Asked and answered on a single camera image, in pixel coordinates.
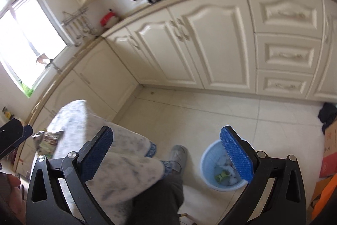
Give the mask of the person's left hand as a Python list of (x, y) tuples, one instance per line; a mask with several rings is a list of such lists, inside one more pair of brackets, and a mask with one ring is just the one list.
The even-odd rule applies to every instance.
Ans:
[(21, 181), (12, 174), (6, 176), (10, 185), (9, 208), (22, 224), (26, 224), (26, 202), (22, 199), (22, 193), (19, 189)]

